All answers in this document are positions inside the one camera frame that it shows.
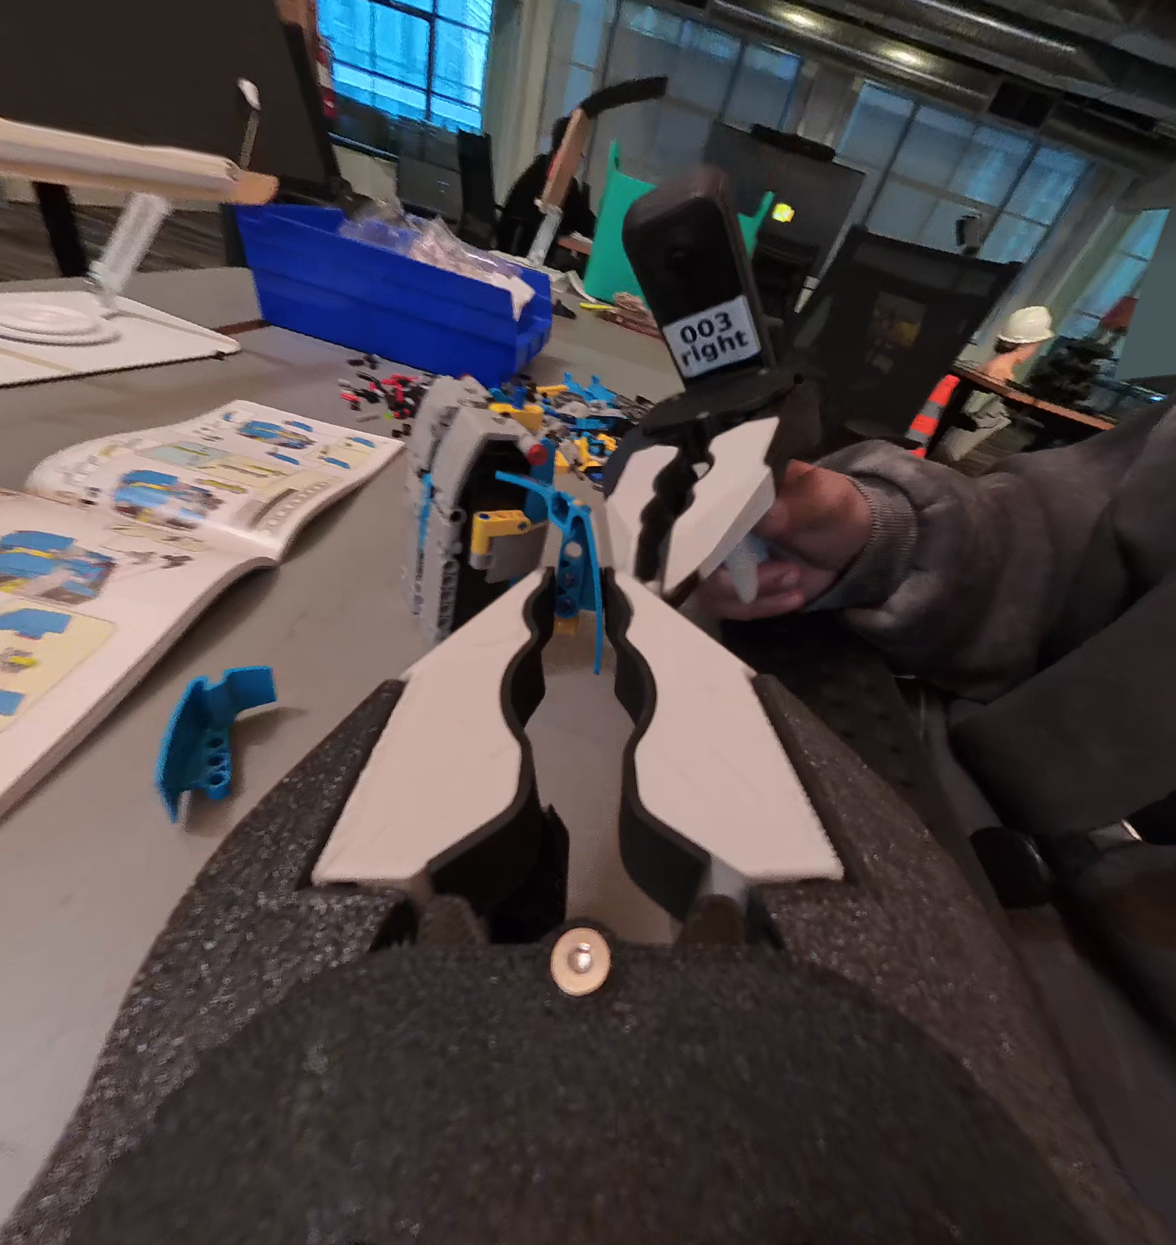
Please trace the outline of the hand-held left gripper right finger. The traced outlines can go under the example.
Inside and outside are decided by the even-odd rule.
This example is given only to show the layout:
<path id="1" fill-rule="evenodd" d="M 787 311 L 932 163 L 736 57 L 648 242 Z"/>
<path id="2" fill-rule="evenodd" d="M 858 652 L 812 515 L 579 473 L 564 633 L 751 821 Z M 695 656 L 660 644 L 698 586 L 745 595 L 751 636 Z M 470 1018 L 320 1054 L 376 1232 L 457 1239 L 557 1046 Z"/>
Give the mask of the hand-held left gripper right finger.
<path id="1" fill-rule="evenodd" d="M 785 691 L 622 572 L 605 579 L 628 716 L 618 846 L 661 943 L 792 943 L 783 905 L 846 900 L 846 863 L 779 722 Z"/>

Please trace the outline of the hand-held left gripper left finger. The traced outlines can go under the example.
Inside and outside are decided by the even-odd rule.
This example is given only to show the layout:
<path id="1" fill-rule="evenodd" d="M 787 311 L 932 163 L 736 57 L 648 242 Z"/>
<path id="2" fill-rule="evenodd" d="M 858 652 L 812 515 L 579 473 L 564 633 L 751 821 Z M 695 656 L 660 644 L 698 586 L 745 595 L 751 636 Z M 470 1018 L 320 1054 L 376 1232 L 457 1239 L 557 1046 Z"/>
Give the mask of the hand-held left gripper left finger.
<path id="1" fill-rule="evenodd" d="M 565 923 L 568 832 L 527 727 L 546 695 L 553 572 L 534 572 L 409 667 L 312 884 L 458 896 L 488 926 Z"/>

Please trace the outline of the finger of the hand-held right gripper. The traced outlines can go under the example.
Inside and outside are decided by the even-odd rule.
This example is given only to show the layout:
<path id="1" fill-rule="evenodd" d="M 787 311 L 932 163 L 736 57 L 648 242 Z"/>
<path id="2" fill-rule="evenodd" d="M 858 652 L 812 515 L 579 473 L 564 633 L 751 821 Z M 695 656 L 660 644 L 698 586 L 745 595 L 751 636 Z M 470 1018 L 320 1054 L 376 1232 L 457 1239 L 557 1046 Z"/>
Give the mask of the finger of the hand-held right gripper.
<path id="1" fill-rule="evenodd" d="M 709 469 L 691 488 L 690 503 L 668 538 L 664 596 L 720 569 L 770 511 L 777 487 L 768 456 L 779 426 L 779 416 L 766 416 L 712 441 Z"/>
<path id="2" fill-rule="evenodd" d="M 660 545 L 644 537 L 644 512 L 659 500 L 659 476 L 678 460 L 675 447 L 621 447 L 606 470 L 606 523 L 611 567 L 642 584 L 660 580 Z"/>

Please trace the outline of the blue curved panel piece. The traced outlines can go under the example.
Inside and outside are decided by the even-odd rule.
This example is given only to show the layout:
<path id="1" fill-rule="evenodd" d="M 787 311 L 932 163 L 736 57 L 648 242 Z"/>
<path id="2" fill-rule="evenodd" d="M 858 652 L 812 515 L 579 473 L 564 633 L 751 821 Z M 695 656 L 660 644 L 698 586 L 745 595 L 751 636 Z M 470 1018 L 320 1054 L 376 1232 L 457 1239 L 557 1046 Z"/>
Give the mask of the blue curved panel piece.
<path id="1" fill-rule="evenodd" d="M 606 622 L 602 567 L 591 507 L 564 489 L 537 481 L 531 476 L 496 472 L 495 479 L 499 483 L 522 488 L 529 502 L 544 504 L 548 522 L 560 535 L 558 559 L 554 565 L 553 610 L 558 603 L 577 605 L 580 614 L 594 615 L 596 629 L 594 672 L 599 675 L 605 656 Z"/>
<path id="2" fill-rule="evenodd" d="M 232 794 L 232 733 L 241 714 L 277 702 L 269 666 L 227 670 L 218 680 L 193 679 L 172 712 L 155 766 L 155 789 L 172 823 L 195 792 L 210 801 Z"/>

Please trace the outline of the green plastic board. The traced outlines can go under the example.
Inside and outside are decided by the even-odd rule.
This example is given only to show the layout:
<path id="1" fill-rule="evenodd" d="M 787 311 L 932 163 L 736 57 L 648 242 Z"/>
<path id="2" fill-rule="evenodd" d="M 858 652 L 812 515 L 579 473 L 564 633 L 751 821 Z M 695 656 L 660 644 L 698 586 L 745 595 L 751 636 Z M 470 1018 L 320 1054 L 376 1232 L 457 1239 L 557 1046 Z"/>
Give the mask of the green plastic board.
<path id="1" fill-rule="evenodd" d="M 718 168 L 689 164 L 652 185 L 624 175 L 611 148 L 587 290 L 606 302 L 619 292 L 642 298 L 660 328 L 736 304 L 764 319 L 751 232 Z"/>

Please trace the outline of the wooden puzzle model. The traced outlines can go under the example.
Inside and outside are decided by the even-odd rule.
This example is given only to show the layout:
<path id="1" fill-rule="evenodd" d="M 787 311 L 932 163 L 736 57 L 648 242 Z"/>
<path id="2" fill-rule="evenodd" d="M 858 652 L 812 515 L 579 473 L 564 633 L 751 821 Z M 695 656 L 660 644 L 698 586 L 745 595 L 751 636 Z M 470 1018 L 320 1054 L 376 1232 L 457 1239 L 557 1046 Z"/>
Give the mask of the wooden puzzle model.
<path id="1" fill-rule="evenodd" d="M 661 338 L 661 330 L 642 298 L 628 292 L 617 293 L 611 302 L 598 311 L 598 316 L 630 332 L 652 339 Z"/>

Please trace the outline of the black monitor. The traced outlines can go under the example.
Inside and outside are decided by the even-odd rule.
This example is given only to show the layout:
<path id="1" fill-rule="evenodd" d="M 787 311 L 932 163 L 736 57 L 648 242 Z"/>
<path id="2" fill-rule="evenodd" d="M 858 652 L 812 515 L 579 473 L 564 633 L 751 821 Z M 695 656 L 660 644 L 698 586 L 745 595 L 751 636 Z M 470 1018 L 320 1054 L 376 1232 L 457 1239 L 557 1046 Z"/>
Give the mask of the black monitor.
<path id="1" fill-rule="evenodd" d="M 312 56 L 273 2 L 0 2 L 0 117 L 237 160 L 327 197 L 340 174 Z"/>
<path id="2" fill-rule="evenodd" d="M 710 126 L 703 162 L 728 179 L 736 213 L 752 227 L 752 273 L 764 312 L 787 319 L 820 274 L 854 210 L 865 174 L 834 148 L 763 125 Z"/>

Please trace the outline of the plywood stand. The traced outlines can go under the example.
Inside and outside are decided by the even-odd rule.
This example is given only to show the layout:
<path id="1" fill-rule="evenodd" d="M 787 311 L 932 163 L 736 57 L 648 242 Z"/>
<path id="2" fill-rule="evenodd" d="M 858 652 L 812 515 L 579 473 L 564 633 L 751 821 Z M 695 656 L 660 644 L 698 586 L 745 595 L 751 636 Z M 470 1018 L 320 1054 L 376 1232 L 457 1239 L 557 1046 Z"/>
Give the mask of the plywood stand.
<path id="1" fill-rule="evenodd" d="M 584 106 L 577 107 L 569 117 L 564 139 L 549 163 L 549 174 L 542 193 L 534 200 L 534 206 L 541 216 L 541 224 L 529 250 L 527 262 L 537 269 L 546 266 L 549 252 L 558 239 L 565 214 L 567 195 L 580 170 L 591 129 L 591 117 L 588 117 Z"/>

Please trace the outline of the grey blue toy robot build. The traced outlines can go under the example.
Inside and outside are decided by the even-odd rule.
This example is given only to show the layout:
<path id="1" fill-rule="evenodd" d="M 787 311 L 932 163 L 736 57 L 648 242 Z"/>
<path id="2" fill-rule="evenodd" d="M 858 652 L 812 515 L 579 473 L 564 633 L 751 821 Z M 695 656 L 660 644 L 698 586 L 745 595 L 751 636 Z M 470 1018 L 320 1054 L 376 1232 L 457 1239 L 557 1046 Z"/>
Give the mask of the grey blue toy robot build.
<path id="1" fill-rule="evenodd" d="M 544 563 L 553 422 L 534 397 L 438 378 L 407 446 L 403 588 L 439 645 Z"/>

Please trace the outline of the black mesh office chair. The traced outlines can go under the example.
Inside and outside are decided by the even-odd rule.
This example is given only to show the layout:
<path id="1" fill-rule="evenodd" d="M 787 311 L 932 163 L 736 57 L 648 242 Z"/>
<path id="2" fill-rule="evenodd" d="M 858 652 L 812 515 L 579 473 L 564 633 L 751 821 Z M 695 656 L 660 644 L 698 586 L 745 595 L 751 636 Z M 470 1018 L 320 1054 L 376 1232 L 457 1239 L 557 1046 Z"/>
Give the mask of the black mesh office chair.
<path id="1" fill-rule="evenodd" d="M 848 228 L 790 327 L 819 451 L 901 441 L 1022 269 Z"/>

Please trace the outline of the mannequin bust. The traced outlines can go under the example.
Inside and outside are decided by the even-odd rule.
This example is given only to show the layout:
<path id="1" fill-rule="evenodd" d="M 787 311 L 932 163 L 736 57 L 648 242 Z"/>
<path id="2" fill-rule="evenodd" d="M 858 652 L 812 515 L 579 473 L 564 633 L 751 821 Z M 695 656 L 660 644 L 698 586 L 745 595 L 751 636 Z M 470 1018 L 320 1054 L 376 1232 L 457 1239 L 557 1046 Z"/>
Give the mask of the mannequin bust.
<path id="1" fill-rule="evenodd" d="M 999 338 L 993 354 L 977 368 L 977 372 L 993 382 L 1010 385 L 1018 370 L 1033 361 L 1042 346 L 1044 342 L 1019 343 Z"/>

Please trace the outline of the blue storage bin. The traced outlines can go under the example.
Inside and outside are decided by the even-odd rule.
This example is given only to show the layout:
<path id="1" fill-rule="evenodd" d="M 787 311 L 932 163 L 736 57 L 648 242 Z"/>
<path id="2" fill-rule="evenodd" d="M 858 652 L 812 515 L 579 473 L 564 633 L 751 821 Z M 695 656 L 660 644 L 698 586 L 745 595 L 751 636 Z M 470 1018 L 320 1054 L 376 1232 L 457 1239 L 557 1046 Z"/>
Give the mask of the blue storage bin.
<path id="1" fill-rule="evenodd" d="M 262 317 L 396 365 L 496 386 L 525 373 L 553 330 L 549 279 L 512 316 L 503 289 L 340 235 L 342 210 L 237 208 Z"/>

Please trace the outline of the large paned window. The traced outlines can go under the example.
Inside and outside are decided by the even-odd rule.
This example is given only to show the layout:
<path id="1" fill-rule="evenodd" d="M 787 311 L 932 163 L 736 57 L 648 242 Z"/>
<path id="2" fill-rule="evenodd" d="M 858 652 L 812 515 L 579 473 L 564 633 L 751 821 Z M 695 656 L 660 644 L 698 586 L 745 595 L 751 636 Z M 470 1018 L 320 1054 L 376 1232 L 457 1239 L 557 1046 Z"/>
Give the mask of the large paned window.
<path id="1" fill-rule="evenodd" d="M 320 2 L 336 117 L 483 133 L 493 2 Z"/>

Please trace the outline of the instruction booklet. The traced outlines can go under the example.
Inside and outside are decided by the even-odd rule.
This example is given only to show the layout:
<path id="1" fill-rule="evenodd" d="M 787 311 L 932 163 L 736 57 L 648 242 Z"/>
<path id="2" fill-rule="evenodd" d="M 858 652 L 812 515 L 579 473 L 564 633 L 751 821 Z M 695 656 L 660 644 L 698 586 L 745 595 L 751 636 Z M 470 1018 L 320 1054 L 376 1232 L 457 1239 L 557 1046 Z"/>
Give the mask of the instruction booklet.
<path id="1" fill-rule="evenodd" d="M 229 587 L 401 442 L 237 401 L 72 446 L 0 489 L 0 819 Z"/>

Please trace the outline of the white folding stand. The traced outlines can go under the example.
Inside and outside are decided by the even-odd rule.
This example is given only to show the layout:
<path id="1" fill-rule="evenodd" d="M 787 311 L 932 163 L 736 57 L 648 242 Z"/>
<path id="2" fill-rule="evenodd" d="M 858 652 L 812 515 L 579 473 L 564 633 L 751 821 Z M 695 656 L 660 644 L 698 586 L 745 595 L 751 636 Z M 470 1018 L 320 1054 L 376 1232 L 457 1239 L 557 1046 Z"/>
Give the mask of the white folding stand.
<path id="1" fill-rule="evenodd" d="M 124 296 L 179 202 L 258 208 L 278 178 L 210 153 L 147 147 L 0 117 L 0 176 L 125 193 L 80 290 L 0 293 L 0 388 L 222 359 L 239 343 Z"/>

